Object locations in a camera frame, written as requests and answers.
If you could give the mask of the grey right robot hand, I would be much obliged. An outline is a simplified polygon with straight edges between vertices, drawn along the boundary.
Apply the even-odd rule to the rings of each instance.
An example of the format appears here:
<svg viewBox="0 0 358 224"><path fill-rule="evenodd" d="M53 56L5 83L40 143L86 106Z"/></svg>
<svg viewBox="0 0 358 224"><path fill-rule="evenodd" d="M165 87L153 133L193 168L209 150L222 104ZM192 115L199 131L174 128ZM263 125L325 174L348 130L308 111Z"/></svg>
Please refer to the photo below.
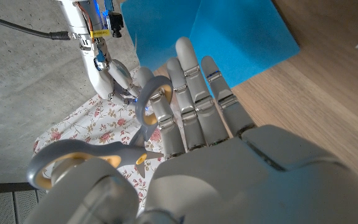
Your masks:
<svg viewBox="0 0 358 224"><path fill-rule="evenodd" d="M105 36L121 37L123 16L105 1L100 12L95 0L60 0L60 8L69 26L68 36L79 40L85 70L98 96L124 107L133 106L141 88L133 83L130 71L111 58Z"/></svg>

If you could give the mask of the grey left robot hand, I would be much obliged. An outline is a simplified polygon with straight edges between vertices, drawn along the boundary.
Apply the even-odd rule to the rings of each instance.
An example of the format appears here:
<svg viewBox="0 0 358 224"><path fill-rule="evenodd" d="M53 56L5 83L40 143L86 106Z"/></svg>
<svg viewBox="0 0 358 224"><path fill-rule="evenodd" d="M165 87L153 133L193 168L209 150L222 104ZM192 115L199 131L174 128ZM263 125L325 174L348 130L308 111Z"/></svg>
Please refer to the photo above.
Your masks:
<svg viewBox="0 0 358 224"><path fill-rule="evenodd" d="M210 56L176 42L167 76L138 70L129 144L66 139L31 160L47 191L28 223L358 223L358 175L285 129L257 126Z"/></svg>

